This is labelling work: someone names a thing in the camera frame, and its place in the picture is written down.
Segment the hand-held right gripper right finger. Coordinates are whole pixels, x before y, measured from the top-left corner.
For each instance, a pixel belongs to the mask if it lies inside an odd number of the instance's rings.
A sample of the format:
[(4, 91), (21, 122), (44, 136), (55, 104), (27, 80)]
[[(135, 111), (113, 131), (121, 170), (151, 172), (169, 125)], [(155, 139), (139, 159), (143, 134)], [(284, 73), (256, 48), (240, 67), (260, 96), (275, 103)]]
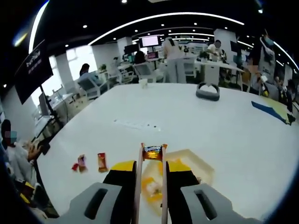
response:
[(190, 168), (167, 162), (167, 206), (173, 224), (257, 224), (233, 210), (231, 201)]

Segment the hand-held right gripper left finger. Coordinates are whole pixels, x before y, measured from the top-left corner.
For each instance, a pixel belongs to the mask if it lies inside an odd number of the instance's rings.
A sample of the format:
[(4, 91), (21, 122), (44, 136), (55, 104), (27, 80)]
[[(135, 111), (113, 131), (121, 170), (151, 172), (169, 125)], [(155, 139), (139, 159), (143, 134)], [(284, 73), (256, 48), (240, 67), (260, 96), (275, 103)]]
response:
[(134, 214), (136, 161), (128, 168), (112, 168), (102, 183), (96, 182), (70, 202), (59, 224), (130, 224)]

